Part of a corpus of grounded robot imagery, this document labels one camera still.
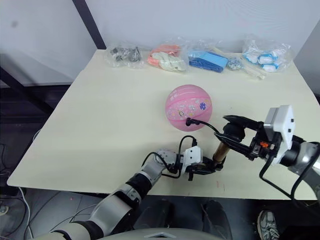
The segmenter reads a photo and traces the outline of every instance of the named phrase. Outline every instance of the black cable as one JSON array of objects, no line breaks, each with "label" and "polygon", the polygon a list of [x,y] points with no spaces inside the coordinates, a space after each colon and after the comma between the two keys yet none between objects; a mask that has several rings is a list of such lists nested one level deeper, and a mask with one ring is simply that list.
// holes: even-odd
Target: black cable
[{"label": "black cable", "polygon": [[1,172],[2,172],[3,170],[9,169],[9,167],[6,166],[5,161],[4,161],[4,154],[5,154],[6,145],[3,143],[0,143],[0,145],[3,146],[3,149],[1,152],[1,163],[4,166],[4,169],[1,170]]},{"label": "black cable", "polygon": [[211,128],[213,131],[215,131],[217,134],[219,134],[220,132],[211,124],[205,122],[205,121],[201,121],[201,120],[197,120],[199,123],[208,126],[209,128]]},{"label": "black cable", "polygon": [[214,127],[212,126],[211,124],[205,122],[205,121],[201,121],[201,120],[197,120],[197,119],[194,119],[194,118],[190,118],[188,117],[185,121],[185,125],[187,126],[190,126],[191,124],[195,124],[195,125],[199,125],[199,124],[203,124],[203,125],[206,125],[208,126],[209,128],[211,128],[213,131],[215,131],[217,134],[219,134],[220,132]]},{"label": "black cable", "polygon": [[184,136],[181,140],[180,140],[180,144],[179,144],[179,149],[178,149],[178,155],[177,155],[177,159],[176,159],[176,162],[175,162],[175,167],[178,168],[178,175],[177,176],[174,176],[174,175],[168,175],[168,174],[162,174],[162,176],[165,176],[165,177],[169,177],[169,178],[172,178],[172,179],[178,179],[180,178],[181,176],[181,168],[180,168],[180,159],[181,159],[181,147],[182,147],[182,143],[184,141],[184,139],[186,138],[191,138],[192,139],[192,146],[196,146],[197,145],[197,140],[194,136],[191,136],[191,135],[186,135]]},{"label": "black cable", "polygon": [[144,159],[144,161],[143,161],[143,163],[142,163],[142,165],[141,165],[141,167],[143,166],[143,165],[145,165],[145,163],[146,163],[146,161],[147,161],[147,159],[150,157],[150,155],[156,155],[157,157],[159,157],[160,158],[160,160],[161,160],[161,162],[164,164],[164,166],[165,166],[165,168],[169,171],[170,169],[169,169],[169,166],[168,166],[168,164],[166,163],[166,161],[163,159],[163,157],[162,156],[160,156],[160,154],[159,153],[157,153],[157,152],[154,152],[154,151],[152,151],[152,152],[150,152],[146,157],[145,157],[145,159]]},{"label": "black cable", "polygon": [[17,230],[20,228],[20,226],[22,225],[22,223],[24,222],[25,216],[26,216],[26,214],[27,214],[27,206],[26,206],[26,203],[25,203],[22,199],[20,199],[19,197],[15,197],[15,196],[11,196],[11,197],[0,197],[0,199],[17,199],[17,200],[19,200],[20,202],[22,202],[22,203],[23,203],[23,206],[24,206],[23,217],[22,217],[20,223],[18,224],[18,226],[17,226],[13,231],[11,231],[10,233],[8,233],[7,235],[4,235],[4,237],[8,237],[8,236],[10,236],[11,234],[13,234],[15,231],[17,231]]},{"label": "black cable", "polygon": [[261,169],[260,173],[259,173],[259,177],[260,179],[262,179],[264,182],[266,182],[267,184],[271,185],[272,187],[274,187],[275,189],[277,189],[278,191],[280,191],[281,193],[283,193],[284,195],[286,195],[288,198],[290,198],[293,202],[293,204],[296,207],[303,207],[306,208],[306,210],[311,213],[312,215],[316,216],[317,218],[320,218],[320,214],[318,214],[315,211],[312,211],[311,209],[309,209],[305,204],[303,204],[302,202],[298,201],[297,199],[295,199],[295,192],[296,189],[298,188],[299,184],[302,182],[302,180],[306,177],[307,173],[309,172],[309,170],[313,167],[313,165],[315,164],[315,162],[317,161],[318,157],[320,156],[320,143],[319,142],[311,142],[312,144],[317,145],[317,151],[315,152],[315,154],[311,157],[308,165],[305,167],[305,169],[303,170],[302,174],[299,176],[299,178],[294,182],[292,189],[291,189],[291,194],[287,193],[285,190],[283,190],[282,188],[280,188],[279,186],[277,186],[276,184],[274,184],[273,182],[269,181],[268,179],[264,178],[264,174],[267,171],[267,169],[270,167],[271,163],[272,163],[272,159],[269,159],[265,165],[263,166],[263,168]]},{"label": "black cable", "polygon": [[299,178],[295,181],[293,184],[293,187],[291,189],[291,198],[295,199],[295,192],[298,188],[298,185],[302,182],[302,180],[306,177],[307,173],[310,171],[310,169],[313,167],[313,165],[318,160],[318,157],[320,156],[320,143],[319,142],[311,142],[311,144],[317,145],[317,150],[315,154],[310,158],[309,164],[305,167]]},{"label": "black cable", "polygon": [[267,184],[271,185],[272,187],[274,187],[275,189],[277,189],[278,191],[280,191],[281,193],[283,193],[284,195],[286,195],[288,198],[291,199],[291,196],[290,196],[289,193],[287,193],[285,190],[283,190],[282,188],[280,188],[277,185],[275,185],[273,182],[271,182],[268,179],[264,178],[264,174],[266,173],[266,171],[270,167],[271,163],[272,163],[272,159],[269,159],[269,160],[266,161],[265,165],[263,166],[263,168],[261,169],[261,171],[259,173],[260,179],[263,180],[264,182],[266,182]]}]

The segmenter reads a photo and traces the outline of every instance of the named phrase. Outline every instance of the blue item in bag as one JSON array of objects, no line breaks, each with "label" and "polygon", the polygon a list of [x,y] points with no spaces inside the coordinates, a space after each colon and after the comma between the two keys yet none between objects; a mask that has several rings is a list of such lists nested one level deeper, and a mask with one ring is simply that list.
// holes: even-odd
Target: blue item in bag
[{"label": "blue item in bag", "polygon": [[201,69],[221,73],[228,63],[228,59],[210,51],[189,51],[189,65]]}]

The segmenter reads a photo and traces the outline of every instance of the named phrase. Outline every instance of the white wall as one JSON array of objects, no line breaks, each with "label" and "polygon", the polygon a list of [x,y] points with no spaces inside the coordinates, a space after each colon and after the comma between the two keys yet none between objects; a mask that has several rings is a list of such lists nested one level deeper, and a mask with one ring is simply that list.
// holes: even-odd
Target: white wall
[{"label": "white wall", "polygon": [[294,63],[312,91],[320,95],[320,21],[296,56]]},{"label": "white wall", "polygon": [[169,36],[232,41],[253,33],[299,52],[320,19],[319,0],[86,0],[108,39],[153,47]]},{"label": "white wall", "polygon": [[24,85],[70,84],[96,49],[71,0],[0,3],[0,64]]},{"label": "white wall", "polygon": [[[182,36],[214,38],[240,51],[239,40],[254,33],[290,44],[298,53],[320,19],[319,0],[86,2],[106,44],[113,38],[153,47]],[[312,90],[320,93],[319,75],[312,71],[320,61],[317,29],[296,63]],[[24,85],[69,84],[95,50],[71,0],[1,0],[0,64]]]}]

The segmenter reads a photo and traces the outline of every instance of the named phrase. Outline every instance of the gray floor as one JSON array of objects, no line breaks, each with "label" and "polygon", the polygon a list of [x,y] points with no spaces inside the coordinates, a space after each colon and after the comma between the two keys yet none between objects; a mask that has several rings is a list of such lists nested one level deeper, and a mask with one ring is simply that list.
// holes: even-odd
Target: gray floor
[{"label": "gray floor", "polygon": [[[31,208],[30,226],[34,237],[48,233],[55,225],[67,219],[58,225],[61,227],[68,223],[69,217],[73,216],[78,210],[101,201],[98,197],[78,193],[31,188],[27,189],[25,197]],[[51,197],[53,198],[39,211]],[[10,206],[8,213],[0,216],[1,235],[5,236],[19,224],[24,208],[20,202],[14,199],[6,200],[3,204]],[[82,211],[75,219],[79,221],[87,220],[93,209],[94,207],[91,207]],[[15,240],[23,240],[26,225],[27,218],[25,217],[22,226],[9,237]],[[26,232],[25,239],[30,239],[29,232]]]}]

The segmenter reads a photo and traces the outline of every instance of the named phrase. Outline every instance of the clear plastic bag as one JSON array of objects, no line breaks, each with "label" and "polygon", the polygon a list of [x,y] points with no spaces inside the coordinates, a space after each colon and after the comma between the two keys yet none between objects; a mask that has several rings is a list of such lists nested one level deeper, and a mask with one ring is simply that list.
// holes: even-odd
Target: clear plastic bag
[{"label": "clear plastic bag", "polygon": [[268,73],[286,69],[293,61],[293,50],[285,43],[248,35],[242,48],[243,57]]},{"label": "clear plastic bag", "polygon": [[240,58],[239,53],[224,52],[217,48],[219,43],[221,42],[214,41],[213,39],[189,41],[189,63],[192,63],[195,58],[201,58],[201,55],[203,54],[202,51],[205,51],[215,55],[210,66],[208,67],[207,64],[204,64],[203,66],[197,65],[195,67],[212,70],[218,73],[222,72],[224,68],[228,68],[231,71],[242,71],[258,80],[263,80],[266,77],[266,74],[262,72],[262,70],[254,66],[249,66],[249,63],[246,64],[245,60]]},{"label": "clear plastic bag", "polygon": [[211,50],[216,45],[211,39],[193,40],[187,43],[189,65],[221,73],[227,65],[228,59]]},{"label": "clear plastic bag", "polygon": [[170,40],[154,48],[147,59],[148,63],[157,68],[171,72],[188,70],[188,55],[182,40]]},{"label": "clear plastic bag", "polygon": [[130,68],[140,69],[143,68],[145,63],[142,51],[143,50],[140,46],[134,44],[126,42],[112,42],[105,50],[104,59],[114,68],[127,66]]}]

